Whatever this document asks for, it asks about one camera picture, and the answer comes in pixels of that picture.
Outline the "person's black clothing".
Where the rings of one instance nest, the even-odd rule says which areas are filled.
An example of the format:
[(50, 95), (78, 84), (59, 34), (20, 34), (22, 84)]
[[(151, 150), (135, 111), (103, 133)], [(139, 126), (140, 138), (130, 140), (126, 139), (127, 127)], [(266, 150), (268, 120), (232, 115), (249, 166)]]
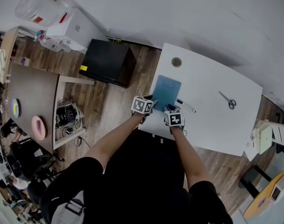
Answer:
[(56, 208), (83, 192), (83, 224), (233, 224), (215, 186), (184, 188), (176, 143), (134, 130), (107, 166), (74, 161), (47, 187), (40, 207), (50, 223)]

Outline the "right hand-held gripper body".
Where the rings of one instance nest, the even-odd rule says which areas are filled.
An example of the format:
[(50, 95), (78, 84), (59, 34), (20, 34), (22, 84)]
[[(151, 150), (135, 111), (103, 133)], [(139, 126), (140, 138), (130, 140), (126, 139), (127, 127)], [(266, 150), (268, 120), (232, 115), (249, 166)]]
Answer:
[(169, 112), (164, 111), (164, 122), (169, 127), (184, 127), (185, 126), (185, 119), (182, 113), (182, 110), (177, 105), (168, 104), (171, 108)]

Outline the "black-handled scissors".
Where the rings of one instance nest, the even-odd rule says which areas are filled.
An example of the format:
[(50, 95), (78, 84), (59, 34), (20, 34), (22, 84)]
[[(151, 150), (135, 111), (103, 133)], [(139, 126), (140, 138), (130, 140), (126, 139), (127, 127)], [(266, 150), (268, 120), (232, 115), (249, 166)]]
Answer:
[(236, 101), (235, 100), (229, 99), (221, 91), (219, 91), (219, 94), (228, 102), (228, 106), (231, 110), (233, 110), (236, 107)]

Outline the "person's left forearm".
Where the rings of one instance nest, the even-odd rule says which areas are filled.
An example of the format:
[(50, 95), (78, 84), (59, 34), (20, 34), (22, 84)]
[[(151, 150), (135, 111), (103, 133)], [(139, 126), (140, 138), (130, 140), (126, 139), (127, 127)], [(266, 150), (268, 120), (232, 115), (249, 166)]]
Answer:
[(84, 155), (99, 161), (104, 170), (108, 161), (145, 117), (134, 113), (129, 119), (98, 140)]

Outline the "white wooden chair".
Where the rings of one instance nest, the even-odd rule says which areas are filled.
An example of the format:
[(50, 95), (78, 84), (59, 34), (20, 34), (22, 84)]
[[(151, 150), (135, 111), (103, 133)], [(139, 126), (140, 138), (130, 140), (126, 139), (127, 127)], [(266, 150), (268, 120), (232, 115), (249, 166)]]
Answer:
[(257, 154), (268, 150), (273, 142), (284, 146), (284, 125), (257, 119), (243, 155), (252, 161)]

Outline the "grey bag with black buckle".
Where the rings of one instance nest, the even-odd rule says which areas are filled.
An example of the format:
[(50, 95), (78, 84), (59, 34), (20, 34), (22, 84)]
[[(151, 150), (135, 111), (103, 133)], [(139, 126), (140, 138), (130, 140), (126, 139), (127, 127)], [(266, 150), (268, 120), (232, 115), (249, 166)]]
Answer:
[(84, 192), (80, 191), (70, 201), (57, 207), (51, 224), (83, 224), (84, 210)]

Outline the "pink plate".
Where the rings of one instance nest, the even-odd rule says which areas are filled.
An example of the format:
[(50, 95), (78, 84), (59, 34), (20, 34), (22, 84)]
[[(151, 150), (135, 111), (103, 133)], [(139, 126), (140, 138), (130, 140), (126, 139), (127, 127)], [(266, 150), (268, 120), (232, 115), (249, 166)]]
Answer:
[(44, 121), (39, 116), (34, 116), (31, 125), (34, 136), (38, 140), (44, 140), (47, 133)]

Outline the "black cabinet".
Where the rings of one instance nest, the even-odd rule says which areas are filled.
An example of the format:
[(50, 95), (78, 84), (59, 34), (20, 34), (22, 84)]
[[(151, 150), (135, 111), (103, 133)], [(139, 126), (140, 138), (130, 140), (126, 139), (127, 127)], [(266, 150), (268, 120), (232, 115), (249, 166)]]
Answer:
[(79, 74), (122, 88), (129, 86), (136, 58), (129, 46), (92, 39)]

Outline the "black marker pen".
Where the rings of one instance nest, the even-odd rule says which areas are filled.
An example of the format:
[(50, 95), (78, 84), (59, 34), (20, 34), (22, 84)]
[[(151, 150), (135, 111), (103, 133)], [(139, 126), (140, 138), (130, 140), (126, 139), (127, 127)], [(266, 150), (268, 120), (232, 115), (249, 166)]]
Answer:
[(194, 108), (192, 108), (189, 104), (187, 104), (186, 102), (180, 100), (180, 99), (177, 99), (177, 103), (181, 104), (181, 105), (184, 105), (185, 107), (189, 108), (193, 113), (196, 113), (196, 110)]

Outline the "pale green box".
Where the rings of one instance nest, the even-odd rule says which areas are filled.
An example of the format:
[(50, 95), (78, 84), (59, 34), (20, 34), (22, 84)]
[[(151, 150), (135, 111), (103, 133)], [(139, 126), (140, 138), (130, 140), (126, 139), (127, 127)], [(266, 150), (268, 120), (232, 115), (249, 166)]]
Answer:
[(271, 147), (272, 144), (272, 127), (267, 124), (263, 124), (258, 129), (259, 134), (259, 154), (264, 153)]

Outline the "white water dispenser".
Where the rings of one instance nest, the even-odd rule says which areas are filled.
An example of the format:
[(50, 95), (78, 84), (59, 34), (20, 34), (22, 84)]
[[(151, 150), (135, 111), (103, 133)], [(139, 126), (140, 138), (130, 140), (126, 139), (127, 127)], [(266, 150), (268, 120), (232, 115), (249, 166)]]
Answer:
[(86, 53), (91, 40), (108, 41), (107, 37), (77, 8), (70, 9), (63, 22), (48, 27), (46, 35), (83, 54)]

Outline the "orange round table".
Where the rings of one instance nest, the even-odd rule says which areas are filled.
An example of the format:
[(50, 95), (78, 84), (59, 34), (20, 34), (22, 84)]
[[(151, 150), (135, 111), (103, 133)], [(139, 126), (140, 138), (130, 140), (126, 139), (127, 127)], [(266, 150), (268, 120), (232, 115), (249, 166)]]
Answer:
[(279, 173), (275, 178), (273, 178), (269, 184), (254, 198), (253, 202), (247, 207), (244, 212), (244, 218), (250, 218), (256, 216), (263, 212), (270, 203), (270, 196), (275, 188), (275, 185), (284, 176), (284, 171)]

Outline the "large clear water bottle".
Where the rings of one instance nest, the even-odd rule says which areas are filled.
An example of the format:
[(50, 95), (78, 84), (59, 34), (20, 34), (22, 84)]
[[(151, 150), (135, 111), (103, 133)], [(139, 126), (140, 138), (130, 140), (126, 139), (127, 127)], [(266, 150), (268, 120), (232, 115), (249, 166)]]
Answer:
[(20, 0), (15, 16), (48, 28), (63, 23), (69, 9), (61, 0)]

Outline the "light wooden table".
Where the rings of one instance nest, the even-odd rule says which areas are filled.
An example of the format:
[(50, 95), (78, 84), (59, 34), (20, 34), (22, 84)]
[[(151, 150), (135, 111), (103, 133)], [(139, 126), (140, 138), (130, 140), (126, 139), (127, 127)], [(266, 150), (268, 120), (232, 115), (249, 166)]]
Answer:
[(0, 45), (0, 83), (9, 83), (8, 68), (11, 54), (17, 38), (32, 37), (35, 38), (36, 32), (24, 27), (15, 27), (7, 31)]

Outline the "blue notebook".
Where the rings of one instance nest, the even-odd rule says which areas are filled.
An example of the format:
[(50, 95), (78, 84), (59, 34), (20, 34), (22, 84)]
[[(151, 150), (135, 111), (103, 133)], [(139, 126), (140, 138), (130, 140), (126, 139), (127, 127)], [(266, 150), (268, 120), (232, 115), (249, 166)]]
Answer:
[(154, 109), (164, 112), (164, 106), (175, 104), (181, 83), (171, 78), (159, 75), (153, 91), (153, 99), (158, 99)]

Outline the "clear empty water jugs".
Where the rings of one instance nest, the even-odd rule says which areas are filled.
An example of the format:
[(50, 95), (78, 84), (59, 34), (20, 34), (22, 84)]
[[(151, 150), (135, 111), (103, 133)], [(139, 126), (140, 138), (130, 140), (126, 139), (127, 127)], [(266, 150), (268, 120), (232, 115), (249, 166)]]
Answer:
[(36, 33), (34, 41), (40, 43), (43, 47), (55, 52), (59, 52), (61, 50), (65, 52), (71, 51), (68, 46), (48, 37), (46, 35), (46, 31), (44, 30), (40, 30)]

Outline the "brown table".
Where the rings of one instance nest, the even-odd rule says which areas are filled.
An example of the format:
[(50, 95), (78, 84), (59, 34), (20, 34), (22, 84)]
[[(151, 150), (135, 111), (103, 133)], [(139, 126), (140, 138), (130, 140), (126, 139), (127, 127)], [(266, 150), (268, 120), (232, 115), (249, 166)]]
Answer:
[[(82, 135), (86, 129), (79, 128), (72, 134), (56, 140), (56, 111), (62, 83), (93, 85), (93, 80), (61, 76), (57, 73), (14, 64), (9, 84), (8, 110), (10, 118), (35, 142), (53, 153), (55, 149)], [(12, 100), (18, 99), (21, 114), (15, 118), (12, 112)], [(32, 118), (39, 116), (46, 126), (46, 137), (38, 140), (32, 131)]]

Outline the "white foam packaging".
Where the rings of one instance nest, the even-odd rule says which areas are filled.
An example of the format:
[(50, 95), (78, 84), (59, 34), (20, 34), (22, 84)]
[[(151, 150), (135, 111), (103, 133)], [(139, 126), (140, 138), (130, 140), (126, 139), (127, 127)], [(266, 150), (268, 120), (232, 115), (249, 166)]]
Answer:
[(244, 155), (252, 161), (261, 150), (261, 135), (258, 128), (254, 128), (244, 149)]

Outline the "white box-shaped device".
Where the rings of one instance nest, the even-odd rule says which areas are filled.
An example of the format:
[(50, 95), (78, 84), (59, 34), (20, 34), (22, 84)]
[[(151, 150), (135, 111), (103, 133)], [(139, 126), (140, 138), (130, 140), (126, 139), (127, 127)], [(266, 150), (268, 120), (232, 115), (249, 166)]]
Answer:
[(271, 202), (276, 204), (279, 200), (282, 199), (283, 196), (284, 196), (284, 185), (281, 186), (279, 184), (276, 184), (270, 196)]

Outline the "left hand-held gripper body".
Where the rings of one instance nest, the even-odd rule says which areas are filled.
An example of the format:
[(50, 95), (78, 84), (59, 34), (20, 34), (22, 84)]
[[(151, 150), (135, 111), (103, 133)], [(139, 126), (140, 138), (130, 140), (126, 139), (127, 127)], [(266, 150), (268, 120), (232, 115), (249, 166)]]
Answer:
[(153, 109), (153, 96), (148, 95), (144, 97), (135, 96), (131, 106), (131, 112), (140, 114), (151, 114)]

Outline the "person's right forearm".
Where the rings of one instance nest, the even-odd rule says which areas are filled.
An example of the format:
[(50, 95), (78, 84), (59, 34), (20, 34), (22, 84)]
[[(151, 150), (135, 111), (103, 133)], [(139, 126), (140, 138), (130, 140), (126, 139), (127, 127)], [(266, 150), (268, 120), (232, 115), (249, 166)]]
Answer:
[(171, 127), (177, 149), (181, 158), (181, 162), (185, 171), (188, 188), (202, 181), (211, 183), (208, 170), (198, 153), (191, 146), (183, 131), (178, 127)]

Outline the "white rectangular table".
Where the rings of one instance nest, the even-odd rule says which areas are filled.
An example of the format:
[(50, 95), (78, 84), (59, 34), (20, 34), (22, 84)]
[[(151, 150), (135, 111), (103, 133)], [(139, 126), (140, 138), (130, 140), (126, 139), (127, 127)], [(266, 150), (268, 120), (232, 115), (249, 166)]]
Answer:
[[(182, 65), (172, 66), (178, 57)], [(260, 106), (262, 87), (235, 70), (187, 49), (163, 45), (154, 81), (162, 75), (181, 83), (177, 99), (182, 106), (186, 138), (196, 147), (241, 156), (252, 133)], [(231, 110), (219, 94), (236, 101)]]

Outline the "blue yellow plate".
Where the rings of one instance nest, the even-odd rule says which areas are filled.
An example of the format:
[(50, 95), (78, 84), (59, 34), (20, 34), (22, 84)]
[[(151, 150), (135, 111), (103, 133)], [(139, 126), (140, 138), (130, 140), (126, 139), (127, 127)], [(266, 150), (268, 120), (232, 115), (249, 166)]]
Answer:
[(20, 104), (18, 99), (14, 98), (12, 100), (12, 112), (13, 112), (13, 115), (14, 115), (14, 117), (16, 119), (20, 117), (20, 114), (21, 114), (21, 104)]

